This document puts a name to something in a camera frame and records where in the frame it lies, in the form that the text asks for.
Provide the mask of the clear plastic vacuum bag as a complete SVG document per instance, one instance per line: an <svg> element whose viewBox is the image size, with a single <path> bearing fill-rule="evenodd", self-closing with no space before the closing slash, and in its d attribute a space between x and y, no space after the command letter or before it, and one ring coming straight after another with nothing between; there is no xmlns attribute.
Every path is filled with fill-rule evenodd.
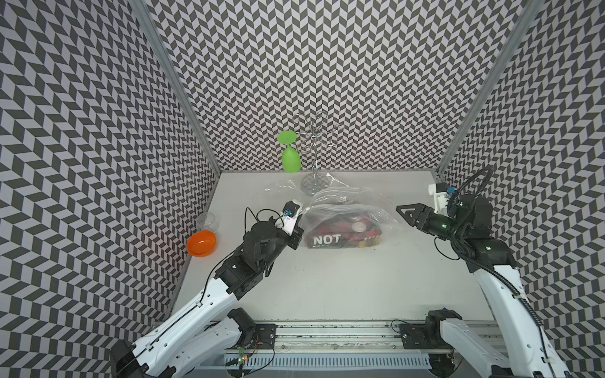
<svg viewBox="0 0 605 378"><path fill-rule="evenodd" d="M302 192L300 189L302 179L295 178L280 179L269 184L264 192L266 195L280 195L286 200L301 202L303 210L299 225L304 231L307 226L314 228L320 221L337 214L353 213L368 214L381 225L383 231L381 243L394 238L395 234L403 228L403 222L397 217L395 205L387 197L370 187L351 186L330 175L333 178L332 186L313 197L308 197Z"/></svg>

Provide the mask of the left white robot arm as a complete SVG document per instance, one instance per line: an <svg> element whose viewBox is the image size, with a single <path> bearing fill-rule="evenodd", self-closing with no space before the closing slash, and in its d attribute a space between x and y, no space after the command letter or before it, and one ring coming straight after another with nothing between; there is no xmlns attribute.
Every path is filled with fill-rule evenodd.
<svg viewBox="0 0 605 378"><path fill-rule="evenodd" d="M211 269L203 290L156 329L110 350L113 377L182 377L208 358L246 345L255 323L237 303L264 277L286 248L303 235L299 217L259 221L236 250Z"/></svg>

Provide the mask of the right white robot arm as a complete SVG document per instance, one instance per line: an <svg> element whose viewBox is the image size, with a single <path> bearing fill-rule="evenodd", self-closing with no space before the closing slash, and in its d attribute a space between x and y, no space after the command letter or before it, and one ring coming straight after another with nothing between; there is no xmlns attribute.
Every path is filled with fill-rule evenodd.
<svg viewBox="0 0 605 378"><path fill-rule="evenodd" d="M420 203L398 205L396 211L411 227L451 244L479 284L507 352L499 353L448 309L431 310L425 318L428 346L458 352L483 377L571 375L529 303L511 249L490 235L493 207L485 197L453 196L445 214Z"/></svg>

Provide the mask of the red plaid shirt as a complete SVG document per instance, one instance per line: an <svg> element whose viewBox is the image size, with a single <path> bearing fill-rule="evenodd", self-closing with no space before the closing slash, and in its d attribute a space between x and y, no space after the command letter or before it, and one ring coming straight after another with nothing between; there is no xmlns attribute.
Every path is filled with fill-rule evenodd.
<svg viewBox="0 0 605 378"><path fill-rule="evenodd" d="M367 225L365 232L357 233L351 225L355 222ZM304 242L311 249L343 249L348 240L358 237L382 236L381 225L365 213L337 214L311 228L307 226L304 232Z"/></svg>

